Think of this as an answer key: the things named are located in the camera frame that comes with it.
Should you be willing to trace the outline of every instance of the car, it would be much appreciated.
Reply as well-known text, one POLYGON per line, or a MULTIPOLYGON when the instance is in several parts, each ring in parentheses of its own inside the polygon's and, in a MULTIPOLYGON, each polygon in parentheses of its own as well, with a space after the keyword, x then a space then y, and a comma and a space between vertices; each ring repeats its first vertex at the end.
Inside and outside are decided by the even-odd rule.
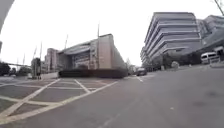
POLYGON ((214 62, 219 62, 220 58, 215 52, 206 52, 201 55, 202 64, 210 64, 214 62))
POLYGON ((147 71, 145 70, 145 68, 139 68, 137 70, 137 73, 136 73, 137 76, 144 76, 144 75, 147 75, 147 71))

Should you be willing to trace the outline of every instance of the overcast sky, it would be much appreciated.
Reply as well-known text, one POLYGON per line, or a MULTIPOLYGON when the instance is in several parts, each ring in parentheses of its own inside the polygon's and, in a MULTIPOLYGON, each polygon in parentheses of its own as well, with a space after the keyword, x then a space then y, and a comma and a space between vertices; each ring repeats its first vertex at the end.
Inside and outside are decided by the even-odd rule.
POLYGON ((153 12, 187 11, 197 18, 221 15, 213 0, 15 0, 0 35, 3 49, 1 60, 30 65, 34 49, 43 42, 47 48, 64 48, 97 37, 114 35, 115 45, 124 61, 141 65, 140 51, 153 12))

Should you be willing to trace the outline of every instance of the building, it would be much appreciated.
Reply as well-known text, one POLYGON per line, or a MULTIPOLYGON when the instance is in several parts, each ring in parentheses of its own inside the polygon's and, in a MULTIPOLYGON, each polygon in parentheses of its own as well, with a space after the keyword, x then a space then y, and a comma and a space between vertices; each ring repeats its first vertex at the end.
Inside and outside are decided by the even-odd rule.
POLYGON ((210 15, 204 19, 206 26, 210 33, 214 33, 220 28, 224 28, 224 17, 223 16, 214 16, 210 15))
POLYGON ((53 48, 47 49, 47 55, 45 56, 45 64, 47 65, 48 72, 58 71, 58 50, 53 48))
POLYGON ((41 74, 48 73, 48 65, 45 61, 41 61, 41 74))
POLYGON ((210 15, 204 20, 198 19, 197 23, 201 39, 204 39, 217 30, 224 28, 224 17, 210 15))
POLYGON ((201 46, 193 13, 155 12, 150 22, 145 51, 148 61, 163 65, 163 55, 189 54, 201 46))
POLYGON ((2 26, 4 24, 5 18, 13 2, 14 0, 0 0, 0 34, 1 34, 2 26))
POLYGON ((126 68, 112 34, 64 49, 58 53, 58 60, 60 70, 126 68))
POLYGON ((2 42, 0 41, 0 54, 1 54, 1 50, 2 50, 2 42))
POLYGON ((146 56, 146 50, 145 50, 144 46, 142 47, 140 57, 141 57, 141 60, 142 60, 142 65, 146 66, 147 65, 147 56, 146 56))

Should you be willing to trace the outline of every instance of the road line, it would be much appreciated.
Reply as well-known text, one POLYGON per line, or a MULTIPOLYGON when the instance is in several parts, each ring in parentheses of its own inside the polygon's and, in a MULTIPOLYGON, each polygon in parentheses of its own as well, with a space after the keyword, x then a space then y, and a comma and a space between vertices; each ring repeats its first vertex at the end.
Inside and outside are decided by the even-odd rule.
POLYGON ((142 80, 140 77, 137 77, 137 79, 138 79, 139 81, 143 82, 143 80, 142 80))
POLYGON ((0 87, 8 86, 8 85, 16 85, 16 84, 32 83, 32 82, 36 82, 36 81, 23 81, 23 82, 18 82, 18 83, 8 83, 8 84, 0 85, 0 87))
POLYGON ((97 83, 103 84, 103 85, 107 85, 107 83, 102 82, 101 80, 96 81, 97 83))
POLYGON ((61 84, 72 84, 72 85, 76 85, 76 83, 73 83, 73 82, 58 82, 58 83, 61 83, 61 84))
POLYGON ((16 86, 16 87, 31 87, 31 88, 41 88, 43 86, 36 86, 36 85, 12 85, 12 86, 16 86))
MULTIPOLYGON (((36 86, 36 85, 12 85, 16 87, 27 87, 27 88, 41 88, 43 86, 36 86)), ((47 87, 48 89, 71 89, 71 90, 76 90, 76 89, 83 89, 83 88, 74 88, 74 87, 47 87)))
POLYGON ((103 86, 103 87, 101 87, 101 88, 98 88, 98 89, 96 89, 96 90, 90 92, 90 93, 85 93, 85 94, 83 94, 83 95, 81 95, 81 96, 74 96, 74 97, 71 97, 71 98, 69 98, 69 99, 66 99, 66 100, 61 101, 60 104, 67 104, 67 103, 70 103, 70 102, 72 102, 72 101, 78 100, 78 99, 80 99, 80 98, 83 98, 83 97, 86 97, 86 96, 91 95, 91 94, 93 94, 93 93, 96 93, 96 92, 98 92, 98 91, 101 91, 101 90, 103 90, 103 89, 105 89, 105 88, 108 88, 108 87, 110 87, 110 86, 112 86, 112 85, 114 85, 114 84, 116 84, 116 83, 117 83, 117 81, 115 81, 115 82, 113 82, 113 83, 110 83, 110 84, 107 84, 107 85, 105 85, 105 86, 103 86))
MULTIPOLYGON (((11 97, 1 96, 1 95, 0 95, 0 99, 12 101, 12 102, 21 102, 22 101, 21 99, 16 99, 16 98, 11 98, 11 97)), ((34 104, 34 105, 55 105, 56 104, 56 102, 40 102, 40 101, 27 101, 24 103, 34 104)))
POLYGON ((106 89, 106 88, 108 88, 108 87, 110 87, 110 86, 112 86, 112 85, 114 85, 116 83, 118 83, 118 81, 115 81, 113 83, 110 83, 110 84, 108 84, 106 86, 103 86, 103 87, 101 87, 99 89, 96 89, 96 90, 94 90, 94 91, 92 91, 90 93, 85 93, 85 94, 80 95, 80 96, 71 97, 71 98, 69 98, 67 100, 64 100, 64 101, 61 101, 61 102, 59 102, 58 104, 55 104, 55 105, 50 105, 50 106, 47 106, 47 107, 44 107, 44 108, 36 109, 34 111, 26 112, 26 113, 23 113, 23 114, 14 115, 14 116, 8 116, 8 117, 5 117, 5 118, 2 118, 2 119, 0 119, 0 125, 7 124, 7 123, 10 123, 10 122, 13 122, 13 121, 17 121, 17 120, 26 119, 28 117, 35 116, 37 114, 40 114, 40 113, 43 113, 43 112, 46 112, 46 111, 55 109, 57 107, 60 107, 60 106, 65 105, 67 103, 70 103, 70 102, 73 102, 75 100, 78 100, 78 99, 87 97, 87 96, 89 96, 91 94, 94 94, 94 93, 96 93, 98 91, 101 91, 103 89, 106 89))
POLYGON ((80 83, 80 82, 77 81, 76 79, 74 79, 74 81, 75 81, 80 87, 82 87, 87 93, 90 93, 89 89, 86 88, 82 83, 80 83))
POLYGON ((51 82, 50 84, 47 84, 47 85, 41 87, 40 89, 36 90, 34 93, 32 93, 32 94, 28 95, 27 97, 23 98, 20 102, 14 104, 11 107, 9 107, 8 109, 4 110, 2 113, 0 113, 0 118, 4 118, 4 117, 9 116, 14 111, 16 111, 20 106, 22 106, 25 102, 28 102, 30 99, 34 98, 39 93, 41 93, 48 86, 50 86, 50 85, 52 85, 54 83, 57 83, 58 81, 60 81, 60 79, 55 80, 55 81, 51 82))

